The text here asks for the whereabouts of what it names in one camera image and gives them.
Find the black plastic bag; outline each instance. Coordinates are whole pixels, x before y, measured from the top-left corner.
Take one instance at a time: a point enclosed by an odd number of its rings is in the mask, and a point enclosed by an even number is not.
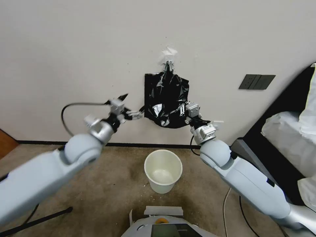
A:
[[[189,81],[173,74],[171,62],[160,73],[145,74],[145,114],[160,127],[180,128],[186,116],[182,109],[188,101]]]

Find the plastic bucket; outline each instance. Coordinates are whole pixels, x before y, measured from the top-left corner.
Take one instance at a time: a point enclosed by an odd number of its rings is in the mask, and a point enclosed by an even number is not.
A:
[[[182,174],[179,157],[168,150],[150,153],[144,163],[144,170],[151,188],[159,194],[169,192]]]

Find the white cable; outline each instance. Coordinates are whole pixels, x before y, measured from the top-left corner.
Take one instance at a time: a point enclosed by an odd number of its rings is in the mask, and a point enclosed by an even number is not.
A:
[[[229,192],[231,191],[231,188],[228,189],[226,196],[224,198],[224,203],[223,203],[223,218],[224,218],[224,228],[225,228],[225,236],[228,237],[227,235],[227,228],[226,228],[226,218],[225,218],[225,204],[226,204],[226,200],[228,197]]]

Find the black pole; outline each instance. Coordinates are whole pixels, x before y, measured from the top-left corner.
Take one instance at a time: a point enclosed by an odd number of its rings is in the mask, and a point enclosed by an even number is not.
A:
[[[65,209],[63,211],[56,212],[56,213],[54,213],[52,215],[49,215],[49,216],[46,216],[46,217],[43,217],[43,218],[39,218],[39,219],[37,219],[35,221],[29,222],[29,223],[26,223],[26,224],[22,224],[20,226],[14,227],[12,229],[3,231],[3,232],[0,233],[0,237],[5,237],[5,236],[8,236],[8,235],[15,234],[15,233],[17,233],[17,232],[19,232],[21,230],[30,228],[30,227],[35,226],[37,224],[40,224],[42,222],[48,221],[50,219],[53,219],[53,218],[55,218],[57,216],[63,215],[65,213],[70,213],[70,212],[72,212],[72,210],[73,210],[73,207],[68,207],[67,209]]]

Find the white wall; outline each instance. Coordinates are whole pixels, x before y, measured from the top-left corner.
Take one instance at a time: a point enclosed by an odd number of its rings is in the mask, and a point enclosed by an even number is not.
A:
[[[176,73],[205,119],[223,120],[229,144],[243,136],[291,79],[316,61],[316,1],[0,0],[0,128],[18,140],[66,141],[62,107],[129,93],[144,103],[144,74],[160,51],[179,51]],[[245,74],[276,74],[265,91],[242,91]],[[70,108],[83,118],[108,108]],[[190,129],[127,122],[111,142],[188,144]]]

